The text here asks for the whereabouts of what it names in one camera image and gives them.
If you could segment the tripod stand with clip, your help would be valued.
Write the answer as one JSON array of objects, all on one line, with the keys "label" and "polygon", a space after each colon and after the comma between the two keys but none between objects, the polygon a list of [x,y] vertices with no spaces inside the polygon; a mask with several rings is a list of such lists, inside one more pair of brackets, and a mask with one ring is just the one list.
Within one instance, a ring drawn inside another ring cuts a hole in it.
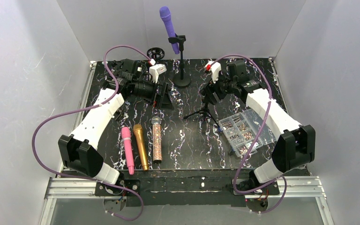
[{"label": "tripod stand with clip", "polygon": [[201,114],[204,117],[212,119],[214,121],[214,123],[217,125],[218,130],[221,130],[219,123],[217,122],[217,120],[214,118],[214,116],[210,112],[209,104],[205,104],[203,102],[202,102],[202,104],[203,104],[203,106],[202,106],[202,108],[200,110],[195,111],[195,112],[193,112],[193,113],[191,113],[189,115],[184,116],[183,119],[186,120],[186,119],[188,119],[189,117],[191,117],[193,115]]}]

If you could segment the glitter rhinestone microphone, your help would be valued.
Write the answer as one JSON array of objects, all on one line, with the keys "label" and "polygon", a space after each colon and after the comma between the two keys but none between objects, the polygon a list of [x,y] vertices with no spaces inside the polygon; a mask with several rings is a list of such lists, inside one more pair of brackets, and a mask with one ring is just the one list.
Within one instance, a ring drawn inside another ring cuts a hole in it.
[{"label": "glitter rhinestone microphone", "polygon": [[162,144],[161,144],[161,118],[154,116],[151,119],[152,135],[153,135],[153,163],[160,164],[162,162]]}]

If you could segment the round base clip stand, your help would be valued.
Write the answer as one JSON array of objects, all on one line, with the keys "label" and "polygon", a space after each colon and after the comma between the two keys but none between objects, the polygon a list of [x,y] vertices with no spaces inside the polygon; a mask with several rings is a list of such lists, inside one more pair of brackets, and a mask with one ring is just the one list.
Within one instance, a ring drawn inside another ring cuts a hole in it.
[{"label": "round base clip stand", "polygon": [[186,88],[191,84],[191,76],[184,74],[184,42],[186,41],[185,35],[175,35],[175,37],[168,38],[169,43],[178,44],[180,51],[180,63],[179,63],[179,72],[173,76],[172,82],[175,87]]}]

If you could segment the gold microphone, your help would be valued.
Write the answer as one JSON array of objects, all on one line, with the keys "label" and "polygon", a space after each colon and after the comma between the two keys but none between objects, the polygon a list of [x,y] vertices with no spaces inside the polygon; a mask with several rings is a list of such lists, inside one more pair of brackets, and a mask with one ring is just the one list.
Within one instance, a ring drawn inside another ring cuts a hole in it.
[{"label": "gold microphone", "polygon": [[147,155],[147,150],[146,150],[145,143],[144,143],[143,128],[142,128],[141,124],[135,124],[133,126],[133,133],[135,135],[142,169],[144,171],[148,171],[149,170],[148,155]]}]

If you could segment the tripod shock mount stand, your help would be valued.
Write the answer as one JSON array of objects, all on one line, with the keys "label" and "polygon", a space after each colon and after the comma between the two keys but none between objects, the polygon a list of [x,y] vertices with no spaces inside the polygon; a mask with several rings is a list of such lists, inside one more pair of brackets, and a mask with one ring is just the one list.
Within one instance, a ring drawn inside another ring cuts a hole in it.
[{"label": "tripod shock mount stand", "polygon": [[147,50],[146,55],[155,61],[159,61],[165,57],[165,52],[162,48],[153,47]]}]

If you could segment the round base shock mount stand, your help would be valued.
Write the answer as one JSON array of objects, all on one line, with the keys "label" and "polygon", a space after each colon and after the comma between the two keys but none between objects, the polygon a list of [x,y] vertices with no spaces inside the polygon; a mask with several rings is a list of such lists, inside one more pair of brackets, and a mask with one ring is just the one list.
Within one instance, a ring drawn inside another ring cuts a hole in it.
[{"label": "round base shock mount stand", "polygon": [[125,59],[123,60],[113,60],[110,62],[111,72],[115,77],[120,77],[123,67],[124,67]]}]

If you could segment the pink microphone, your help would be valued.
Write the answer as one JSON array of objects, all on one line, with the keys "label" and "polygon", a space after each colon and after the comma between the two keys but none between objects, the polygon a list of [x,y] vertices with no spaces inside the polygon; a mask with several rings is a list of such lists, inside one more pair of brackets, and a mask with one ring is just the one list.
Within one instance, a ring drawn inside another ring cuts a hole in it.
[{"label": "pink microphone", "polygon": [[128,127],[121,128],[121,137],[123,140],[125,157],[126,157],[126,165],[130,175],[134,175],[135,173],[135,165],[134,165],[134,158],[133,158],[133,150],[132,150],[132,143],[131,143],[131,132]]}]

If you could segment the purple microphone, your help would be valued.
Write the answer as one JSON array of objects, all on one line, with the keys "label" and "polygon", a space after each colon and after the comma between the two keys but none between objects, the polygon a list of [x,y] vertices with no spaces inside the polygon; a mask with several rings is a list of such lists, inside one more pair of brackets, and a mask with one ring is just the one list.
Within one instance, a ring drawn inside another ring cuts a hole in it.
[{"label": "purple microphone", "polygon": [[[175,38],[176,34],[174,31],[172,18],[171,18],[171,12],[167,6],[163,6],[159,9],[159,15],[161,20],[164,23],[168,38]],[[177,42],[174,42],[172,45],[172,49],[175,54],[180,54],[179,45]]]}]

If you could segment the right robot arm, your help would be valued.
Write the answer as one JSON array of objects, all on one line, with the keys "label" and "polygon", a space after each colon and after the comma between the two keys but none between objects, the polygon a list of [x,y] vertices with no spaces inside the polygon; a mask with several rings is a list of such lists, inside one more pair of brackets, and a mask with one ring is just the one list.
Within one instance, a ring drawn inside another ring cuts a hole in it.
[{"label": "right robot arm", "polygon": [[233,61],[228,65],[228,75],[221,72],[219,62],[205,65],[211,81],[201,91],[204,100],[216,104],[218,99],[232,94],[254,110],[273,132],[277,143],[269,161],[249,174],[250,184],[267,183],[315,158],[315,130],[311,125],[301,125],[287,114],[269,93],[269,86],[252,79],[245,62]]}]

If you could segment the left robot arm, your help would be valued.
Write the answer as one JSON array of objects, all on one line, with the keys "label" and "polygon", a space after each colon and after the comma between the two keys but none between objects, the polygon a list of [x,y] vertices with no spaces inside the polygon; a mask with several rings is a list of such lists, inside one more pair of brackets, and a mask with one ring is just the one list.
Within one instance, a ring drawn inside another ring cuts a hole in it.
[{"label": "left robot arm", "polygon": [[69,135],[60,137],[58,146],[65,167],[90,178],[118,184],[121,172],[106,164],[97,152],[99,139],[110,120],[121,114],[122,105],[131,95],[157,108],[172,110],[173,105],[168,94],[168,83],[158,80],[167,71],[164,64],[155,64],[153,60],[143,64],[123,59],[105,65],[115,78],[106,79],[93,104],[94,109],[89,110]]}]

